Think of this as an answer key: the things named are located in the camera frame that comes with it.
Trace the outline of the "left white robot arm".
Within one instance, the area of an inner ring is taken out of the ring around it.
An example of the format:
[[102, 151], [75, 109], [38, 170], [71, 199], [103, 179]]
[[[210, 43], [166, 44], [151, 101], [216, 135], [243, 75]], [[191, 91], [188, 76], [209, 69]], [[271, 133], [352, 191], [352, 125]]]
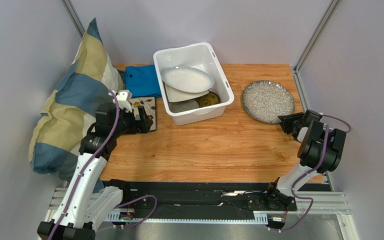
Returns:
[[129, 183], [112, 179], [97, 200], [89, 203], [117, 139], [148, 133], [153, 120], [142, 105], [128, 110], [111, 102], [100, 104], [95, 116], [95, 123], [80, 142], [75, 172], [62, 202], [51, 220], [38, 226], [37, 234], [43, 240], [94, 240], [106, 216], [129, 194]]

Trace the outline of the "grey speckled saucer plate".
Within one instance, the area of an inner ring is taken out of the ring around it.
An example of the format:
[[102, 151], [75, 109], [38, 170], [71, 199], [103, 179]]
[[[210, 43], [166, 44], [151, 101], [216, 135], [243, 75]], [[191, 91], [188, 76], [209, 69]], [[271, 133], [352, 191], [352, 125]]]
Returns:
[[190, 110], [195, 110], [198, 108], [199, 108], [199, 104], [193, 99], [174, 102], [169, 106], [169, 109], [172, 113], [182, 113]]

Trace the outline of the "white plastic bin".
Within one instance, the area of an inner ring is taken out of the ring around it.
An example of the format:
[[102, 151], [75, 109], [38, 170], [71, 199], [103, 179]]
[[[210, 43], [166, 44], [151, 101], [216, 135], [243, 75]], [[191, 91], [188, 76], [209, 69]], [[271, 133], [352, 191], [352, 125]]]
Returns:
[[[153, 54], [153, 61], [165, 110], [175, 125], [219, 117], [224, 114], [226, 107], [234, 102], [234, 93], [211, 44], [200, 42], [158, 50]], [[220, 103], [179, 113], [171, 111], [162, 74], [164, 70], [177, 66], [192, 67], [211, 75], [215, 83], [210, 89], [219, 96]]]

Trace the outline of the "yellow patterned round plate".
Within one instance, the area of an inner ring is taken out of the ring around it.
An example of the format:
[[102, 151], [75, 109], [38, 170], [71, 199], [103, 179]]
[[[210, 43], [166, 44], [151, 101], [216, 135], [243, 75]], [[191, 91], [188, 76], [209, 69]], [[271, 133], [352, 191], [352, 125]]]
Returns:
[[209, 93], [198, 97], [195, 101], [198, 103], [200, 108], [204, 108], [219, 104], [220, 98], [215, 92], [210, 91]]

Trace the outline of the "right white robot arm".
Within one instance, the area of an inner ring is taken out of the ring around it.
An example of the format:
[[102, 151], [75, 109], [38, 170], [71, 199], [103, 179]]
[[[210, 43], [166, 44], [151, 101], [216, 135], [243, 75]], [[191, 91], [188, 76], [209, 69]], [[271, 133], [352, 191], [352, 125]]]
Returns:
[[282, 130], [300, 143], [297, 152], [298, 163], [285, 175], [271, 182], [264, 197], [264, 204], [270, 210], [284, 210], [298, 198], [299, 190], [313, 177], [333, 172], [340, 164], [347, 130], [330, 128], [321, 119], [324, 113], [313, 110], [278, 116]]

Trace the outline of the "blue and cream pillow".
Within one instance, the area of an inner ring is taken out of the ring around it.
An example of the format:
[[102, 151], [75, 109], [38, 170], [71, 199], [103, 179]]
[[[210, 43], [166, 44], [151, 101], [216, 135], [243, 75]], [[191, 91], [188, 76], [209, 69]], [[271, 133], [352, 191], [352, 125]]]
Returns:
[[71, 182], [81, 140], [95, 123], [98, 106], [113, 100], [109, 91], [124, 88], [123, 78], [104, 47], [97, 20], [93, 19], [67, 73], [40, 111], [28, 150], [32, 170]]

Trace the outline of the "floral square plate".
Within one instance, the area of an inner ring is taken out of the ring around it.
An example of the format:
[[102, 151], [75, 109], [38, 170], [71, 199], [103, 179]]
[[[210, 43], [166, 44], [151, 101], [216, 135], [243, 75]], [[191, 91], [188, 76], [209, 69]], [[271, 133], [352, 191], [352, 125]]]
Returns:
[[150, 127], [150, 132], [157, 130], [157, 106], [156, 98], [153, 96], [136, 97], [130, 100], [131, 108], [133, 109], [135, 120], [140, 120], [139, 106], [143, 106], [146, 115], [152, 120], [153, 124]]

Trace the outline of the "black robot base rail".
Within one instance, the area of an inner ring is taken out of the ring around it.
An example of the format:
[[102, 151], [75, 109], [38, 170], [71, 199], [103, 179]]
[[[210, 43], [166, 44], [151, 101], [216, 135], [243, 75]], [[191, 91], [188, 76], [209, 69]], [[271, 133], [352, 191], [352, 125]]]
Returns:
[[284, 210], [264, 204], [266, 182], [146, 182], [130, 181], [122, 203], [137, 218], [174, 220], [252, 220], [255, 211], [284, 215], [297, 211], [294, 201]]

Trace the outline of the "folded blue cloth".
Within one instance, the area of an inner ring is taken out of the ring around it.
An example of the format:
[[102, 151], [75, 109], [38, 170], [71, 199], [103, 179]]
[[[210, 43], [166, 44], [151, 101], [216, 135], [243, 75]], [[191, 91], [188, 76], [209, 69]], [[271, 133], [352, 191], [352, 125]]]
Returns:
[[156, 68], [154, 65], [127, 66], [125, 68], [125, 88], [133, 98], [161, 98]]

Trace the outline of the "large white oval plate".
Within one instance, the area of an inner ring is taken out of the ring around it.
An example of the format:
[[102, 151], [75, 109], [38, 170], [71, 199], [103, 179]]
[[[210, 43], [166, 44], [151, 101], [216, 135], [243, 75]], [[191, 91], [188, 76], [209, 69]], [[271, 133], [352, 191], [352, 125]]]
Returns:
[[161, 73], [161, 78], [168, 86], [191, 94], [205, 92], [215, 84], [215, 79], [210, 74], [186, 66], [167, 68]]

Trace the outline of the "white rectangular plate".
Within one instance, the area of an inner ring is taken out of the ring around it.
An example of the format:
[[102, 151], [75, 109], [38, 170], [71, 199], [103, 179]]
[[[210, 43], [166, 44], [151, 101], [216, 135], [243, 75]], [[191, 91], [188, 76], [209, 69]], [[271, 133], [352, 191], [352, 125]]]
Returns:
[[165, 93], [166, 93], [167, 100], [170, 103], [177, 103], [177, 102], [183, 102], [183, 101], [196, 99], [196, 98], [202, 97], [202, 96], [209, 93], [208, 90], [203, 91], [203, 92], [199, 92], [199, 93], [184, 92], [184, 91], [178, 90], [176, 88], [173, 88], [173, 87], [167, 85], [166, 83], [164, 84], [164, 87], [165, 87]]

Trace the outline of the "speckled round ceramic plate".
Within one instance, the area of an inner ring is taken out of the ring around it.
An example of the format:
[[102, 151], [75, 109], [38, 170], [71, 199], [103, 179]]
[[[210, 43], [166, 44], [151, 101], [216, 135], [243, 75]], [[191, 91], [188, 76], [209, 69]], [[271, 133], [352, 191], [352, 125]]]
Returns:
[[246, 86], [241, 103], [250, 117], [266, 124], [280, 123], [279, 116], [291, 115], [296, 108], [292, 94], [279, 83], [268, 80]]

